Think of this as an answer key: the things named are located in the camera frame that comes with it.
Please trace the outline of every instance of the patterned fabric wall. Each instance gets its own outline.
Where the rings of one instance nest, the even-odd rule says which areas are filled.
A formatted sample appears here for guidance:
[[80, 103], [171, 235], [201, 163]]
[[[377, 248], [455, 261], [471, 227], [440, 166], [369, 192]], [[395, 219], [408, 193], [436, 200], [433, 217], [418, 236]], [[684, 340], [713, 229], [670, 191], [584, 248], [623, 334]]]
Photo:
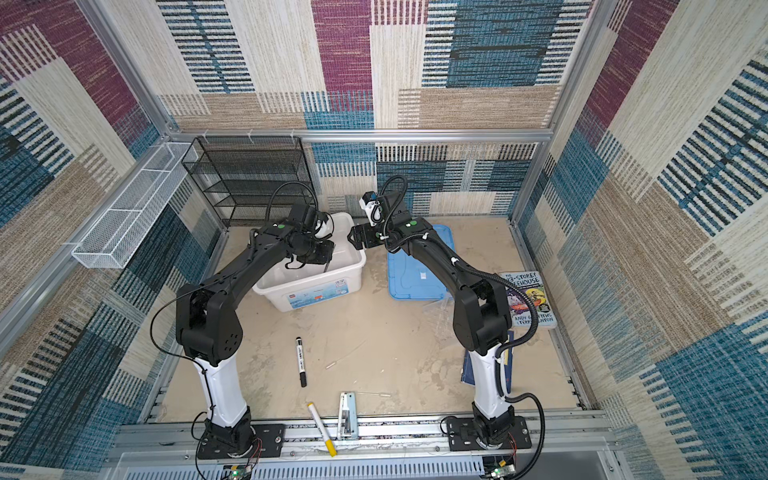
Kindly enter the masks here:
[[549, 125], [591, 0], [104, 0], [181, 129]]
[[[185, 180], [124, 270], [78, 266], [0, 364], [3, 478], [96, 478], [135, 423], [165, 355], [150, 318], [204, 274], [220, 231]], [[175, 344], [175, 306], [154, 338]]]
[[[157, 138], [71, 0], [2, 0], [0, 310]], [[163, 361], [147, 317], [219, 232], [183, 184], [125, 270], [78, 267], [0, 362], [0, 476], [95, 478]], [[174, 310], [158, 317], [169, 346]]]
[[157, 139], [72, 0], [0, 0], [0, 311]]
[[521, 222], [635, 478], [768, 478], [768, 3], [621, 0]]
[[415, 215], [507, 216], [536, 146], [305, 143], [304, 149], [318, 200], [330, 213], [364, 217], [360, 197], [401, 174], [409, 180], [405, 202]]

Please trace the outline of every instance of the book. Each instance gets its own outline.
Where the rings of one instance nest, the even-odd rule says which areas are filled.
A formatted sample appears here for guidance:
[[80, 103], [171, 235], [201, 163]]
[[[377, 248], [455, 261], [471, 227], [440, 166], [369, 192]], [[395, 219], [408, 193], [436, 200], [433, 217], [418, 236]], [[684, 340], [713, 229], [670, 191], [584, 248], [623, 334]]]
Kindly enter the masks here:
[[[558, 325], [558, 319], [554, 316], [539, 272], [507, 272], [502, 273], [501, 276], [531, 297], [538, 312], [538, 328], [553, 329]], [[507, 301], [509, 302], [509, 311], [512, 314], [512, 326], [527, 327], [531, 325], [531, 312], [528, 311], [528, 306], [525, 305], [519, 295], [509, 288], [507, 288]]]

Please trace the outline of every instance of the beige floor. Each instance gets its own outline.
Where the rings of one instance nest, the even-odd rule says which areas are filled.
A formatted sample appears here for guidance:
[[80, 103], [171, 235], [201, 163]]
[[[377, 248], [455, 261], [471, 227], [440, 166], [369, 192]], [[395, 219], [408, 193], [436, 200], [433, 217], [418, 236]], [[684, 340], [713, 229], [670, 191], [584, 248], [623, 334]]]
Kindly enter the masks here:
[[[429, 220], [451, 227], [457, 253], [475, 268], [523, 270], [504, 219]], [[247, 232], [231, 230], [221, 266], [244, 248]], [[439, 321], [436, 309], [425, 311], [429, 302], [394, 300], [387, 289], [386, 251], [380, 247], [366, 255], [359, 292], [289, 313], [279, 312], [253, 291], [246, 295], [237, 310], [243, 324], [237, 369], [254, 418], [307, 417], [310, 401], [321, 415], [335, 415], [339, 394], [345, 391], [358, 393], [361, 415], [471, 410], [474, 388], [459, 381], [464, 349], [453, 336], [450, 320]], [[304, 341], [306, 388], [299, 384], [296, 367], [297, 336]], [[336, 364], [327, 369], [332, 362]], [[512, 392], [528, 391], [545, 408], [576, 408], [546, 330], [515, 348]], [[163, 407], [162, 422], [189, 421], [205, 410], [190, 362], [179, 363]]]

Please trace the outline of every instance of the blue plastic lid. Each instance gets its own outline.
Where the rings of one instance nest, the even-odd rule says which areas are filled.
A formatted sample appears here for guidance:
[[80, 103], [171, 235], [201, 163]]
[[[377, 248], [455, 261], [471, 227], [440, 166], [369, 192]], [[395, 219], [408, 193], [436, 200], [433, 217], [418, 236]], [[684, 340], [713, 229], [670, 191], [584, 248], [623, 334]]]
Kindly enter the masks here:
[[[445, 225], [432, 225], [435, 232], [449, 247], [453, 247], [451, 229]], [[424, 263], [400, 250], [387, 253], [389, 295], [397, 300], [440, 300], [448, 295], [445, 285]]]

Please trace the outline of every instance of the label sticker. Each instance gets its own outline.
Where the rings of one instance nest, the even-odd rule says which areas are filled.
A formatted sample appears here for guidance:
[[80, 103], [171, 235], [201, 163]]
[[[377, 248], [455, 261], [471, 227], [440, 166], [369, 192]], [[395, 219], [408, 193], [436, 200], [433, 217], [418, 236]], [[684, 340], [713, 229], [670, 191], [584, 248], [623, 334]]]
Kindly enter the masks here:
[[342, 296], [347, 293], [349, 293], [349, 287], [346, 285], [346, 280], [341, 279], [335, 282], [313, 286], [312, 288], [301, 290], [296, 293], [291, 293], [287, 295], [287, 297], [292, 308], [300, 308], [302, 306], [312, 305], [313, 303]]

